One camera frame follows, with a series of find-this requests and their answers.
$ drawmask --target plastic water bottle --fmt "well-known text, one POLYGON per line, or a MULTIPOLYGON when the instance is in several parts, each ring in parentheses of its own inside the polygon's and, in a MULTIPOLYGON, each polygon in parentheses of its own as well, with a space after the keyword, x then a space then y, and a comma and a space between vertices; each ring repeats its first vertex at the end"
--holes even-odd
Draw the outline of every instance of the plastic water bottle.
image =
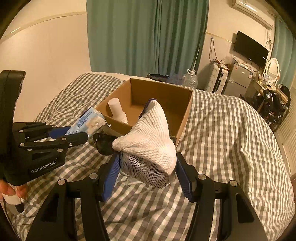
POLYGON ((195 75, 195 70, 190 71, 188 69, 187 74, 185 74, 182 79, 183 79, 184 86, 188 86, 196 89, 198 82, 197 82, 197 76, 195 75))

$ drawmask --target mirror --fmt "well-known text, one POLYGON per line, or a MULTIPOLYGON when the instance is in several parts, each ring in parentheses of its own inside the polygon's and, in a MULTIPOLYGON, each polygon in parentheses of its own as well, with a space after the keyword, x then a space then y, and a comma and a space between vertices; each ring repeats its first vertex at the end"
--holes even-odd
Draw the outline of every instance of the mirror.
POLYGON ((263 74, 267 74, 269 76, 269 83, 276 85, 280 73, 281 71, 277 59, 270 59, 263 72, 263 74))

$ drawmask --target open cardboard box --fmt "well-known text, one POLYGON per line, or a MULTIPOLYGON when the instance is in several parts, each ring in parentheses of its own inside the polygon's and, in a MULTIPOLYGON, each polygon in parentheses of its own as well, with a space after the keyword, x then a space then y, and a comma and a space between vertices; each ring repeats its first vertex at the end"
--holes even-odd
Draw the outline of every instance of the open cardboard box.
POLYGON ((127 134, 136 124, 146 102, 155 98, 164 110, 171 136, 176 137, 178 144, 186 126, 192 103, 192 91, 181 86, 162 82, 130 79, 125 81, 96 107, 100 111, 111 129, 122 135, 127 134), (122 110, 126 113, 128 124, 112 118, 108 101, 118 98, 122 110))

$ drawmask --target television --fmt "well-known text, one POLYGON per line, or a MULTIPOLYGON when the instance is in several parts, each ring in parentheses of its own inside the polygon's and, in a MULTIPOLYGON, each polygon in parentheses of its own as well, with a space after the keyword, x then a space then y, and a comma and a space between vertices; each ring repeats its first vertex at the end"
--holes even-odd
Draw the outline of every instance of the television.
POLYGON ((265 67, 268 50, 240 31, 237 32, 237 39, 233 50, 245 56, 259 67, 265 67))

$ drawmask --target white cylindrical object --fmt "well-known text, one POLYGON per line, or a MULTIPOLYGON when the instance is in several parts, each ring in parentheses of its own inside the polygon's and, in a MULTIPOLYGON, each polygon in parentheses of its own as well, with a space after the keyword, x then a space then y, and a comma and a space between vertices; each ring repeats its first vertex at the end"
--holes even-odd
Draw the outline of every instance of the white cylindrical object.
POLYGON ((126 118, 125 112, 122 110, 121 104, 119 102, 118 98, 112 98, 111 100, 108 101, 110 110, 112 112, 112 118, 123 122, 123 123, 128 123, 128 120, 126 118))
MULTIPOLYGON (((9 185, 15 190, 15 192, 17 191, 16 186, 13 186, 11 184, 9 184, 9 185)), ((16 193, 13 196, 8 196, 8 195, 5 195, 5 194, 2 194, 2 196, 3 196, 3 198, 5 199, 5 201, 8 204, 18 205, 18 204, 21 204, 22 203, 21 199, 17 196, 16 193)))

